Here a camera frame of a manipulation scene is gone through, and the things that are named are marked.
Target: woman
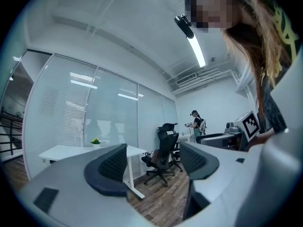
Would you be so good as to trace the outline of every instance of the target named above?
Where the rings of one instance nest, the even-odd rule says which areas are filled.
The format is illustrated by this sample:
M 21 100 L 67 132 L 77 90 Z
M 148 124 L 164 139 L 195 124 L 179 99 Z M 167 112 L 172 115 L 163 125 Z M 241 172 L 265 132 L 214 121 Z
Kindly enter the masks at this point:
M 229 52 L 241 52 L 254 73 L 260 114 L 271 124 L 249 147 L 286 128 L 270 95 L 295 60 L 301 41 L 274 0 L 185 0 L 187 18 L 197 28 L 220 28 Z
M 189 125 L 188 127 L 194 128 L 194 135 L 196 139 L 198 136 L 202 134 L 199 128 L 203 120 L 201 119 L 200 115 L 196 110 L 193 110 L 190 115 L 192 115 L 195 118 L 195 120 L 194 120 L 194 124 Z

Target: backpack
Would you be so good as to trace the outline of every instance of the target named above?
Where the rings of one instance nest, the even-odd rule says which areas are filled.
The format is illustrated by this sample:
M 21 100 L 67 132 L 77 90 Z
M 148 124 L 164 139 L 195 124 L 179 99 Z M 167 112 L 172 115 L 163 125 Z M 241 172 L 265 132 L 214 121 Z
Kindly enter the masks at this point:
M 202 133 L 202 135 L 205 135 L 205 129 L 207 128 L 206 126 L 206 120 L 205 119 L 201 119 L 201 124 L 200 124 L 200 127 L 198 127 L 199 131 Z

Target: black office chair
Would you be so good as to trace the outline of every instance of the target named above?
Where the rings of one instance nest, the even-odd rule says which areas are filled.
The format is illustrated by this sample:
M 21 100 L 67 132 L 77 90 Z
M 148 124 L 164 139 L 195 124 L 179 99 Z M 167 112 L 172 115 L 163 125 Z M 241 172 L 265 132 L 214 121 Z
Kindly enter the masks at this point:
M 156 163 L 151 162 L 152 158 L 150 153 L 145 153 L 146 156 L 142 157 L 142 161 L 146 163 L 147 167 L 152 166 L 156 169 L 154 171 L 146 171 L 146 175 L 149 175 L 150 173 L 154 175 L 145 180 L 145 185 L 149 180 L 155 178 L 156 176 L 160 176 L 161 179 L 165 182 L 164 186 L 167 187 L 168 184 L 163 174 L 173 174 L 173 176 L 175 175 L 173 171 L 167 171 L 170 167 L 169 155 L 172 153 L 179 137 L 179 133 L 176 133 L 174 130 L 175 125 L 177 125 L 177 123 L 165 123 L 161 127 L 158 127 L 160 147 Z M 173 131 L 173 134 L 167 134 L 167 131 Z

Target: black mesh pad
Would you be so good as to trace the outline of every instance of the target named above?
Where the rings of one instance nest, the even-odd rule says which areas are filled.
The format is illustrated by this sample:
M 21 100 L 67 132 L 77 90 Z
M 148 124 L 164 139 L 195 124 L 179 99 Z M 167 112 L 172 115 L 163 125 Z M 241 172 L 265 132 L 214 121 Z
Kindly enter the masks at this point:
M 181 147 L 180 153 L 182 164 L 188 175 L 202 168 L 206 164 L 206 158 L 204 156 L 198 155 L 187 147 Z
M 219 160 L 217 157 L 208 154 L 185 141 L 180 143 L 180 154 L 181 162 L 191 181 L 206 179 L 219 167 Z
M 126 144 L 101 155 L 84 169 L 86 182 L 106 196 L 126 197 L 127 186 L 122 182 L 127 166 Z
M 121 183 L 123 181 L 123 174 L 127 166 L 127 158 L 125 155 L 126 148 L 110 156 L 100 164 L 98 172 L 104 177 Z

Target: window blinds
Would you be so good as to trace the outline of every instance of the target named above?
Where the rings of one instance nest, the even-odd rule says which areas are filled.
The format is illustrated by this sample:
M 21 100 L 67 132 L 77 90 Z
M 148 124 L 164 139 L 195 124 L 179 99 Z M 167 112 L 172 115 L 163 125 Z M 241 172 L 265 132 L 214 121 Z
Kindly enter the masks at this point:
M 90 147 L 98 137 L 103 146 L 127 143 L 151 152 L 160 144 L 158 127 L 178 119 L 175 102 L 161 94 L 54 55 L 32 88 L 24 121 L 24 157 L 33 178 L 49 166 L 38 156 L 56 145 Z M 134 178 L 144 172 L 139 156 L 132 157 L 132 168 Z
M 89 85 L 97 67 L 55 55 L 43 69 L 27 103 L 24 151 L 29 177 L 49 163 L 38 157 L 56 146 L 80 147 Z
M 98 69 L 85 113 L 83 146 L 98 137 L 101 145 L 138 147 L 137 84 Z M 132 158 L 133 177 L 141 175 L 139 156 Z

